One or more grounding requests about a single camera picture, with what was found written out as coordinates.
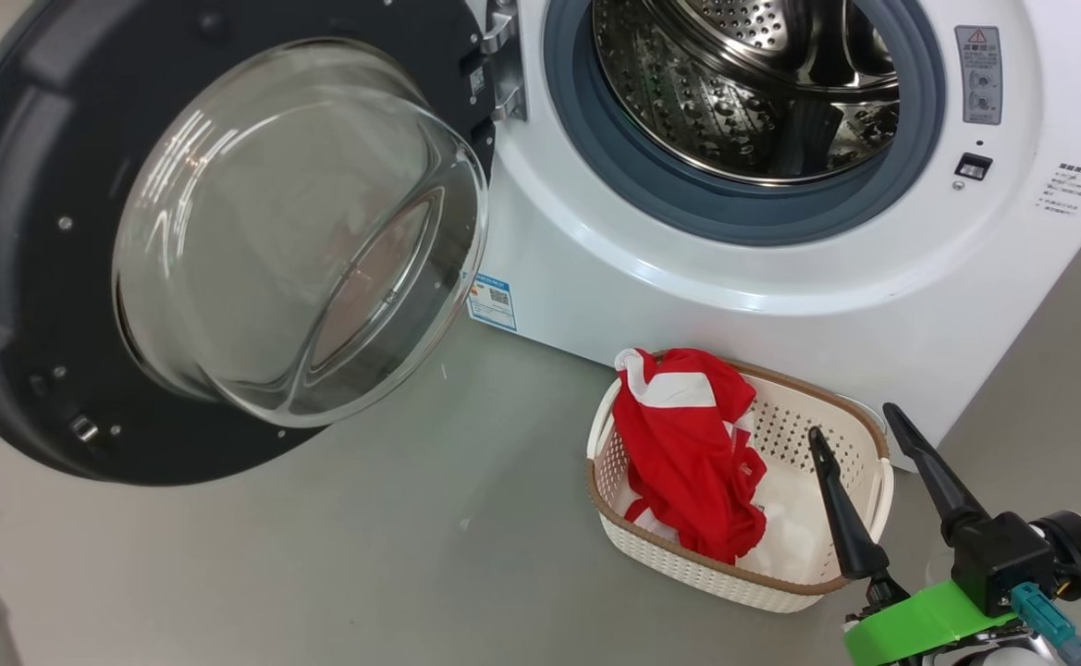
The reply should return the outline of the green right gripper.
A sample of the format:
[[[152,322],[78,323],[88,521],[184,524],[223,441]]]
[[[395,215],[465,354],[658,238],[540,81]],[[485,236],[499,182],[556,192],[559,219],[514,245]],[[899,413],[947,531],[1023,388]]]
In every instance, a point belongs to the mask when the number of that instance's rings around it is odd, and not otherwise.
[[[963,528],[987,522],[991,515],[898,404],[884,403],[882,412],[900,451],[924,481],[939,516],[942,540],[955,547]],[[868,607],[849,617],[843,636],[854,665],[937,665],[939,660],[951,665],[1026,665],[1024,647],[998,641],[1005,629],[1022,627],[1013,610],[1026,607],[1026,583],[1001,595],[1001,614],[996,616],[980,611],[953,581],[909,595],[888,572],[890,557],[854,509],[818,426],[809,429],[809,449],[841,576],[868,582]]]

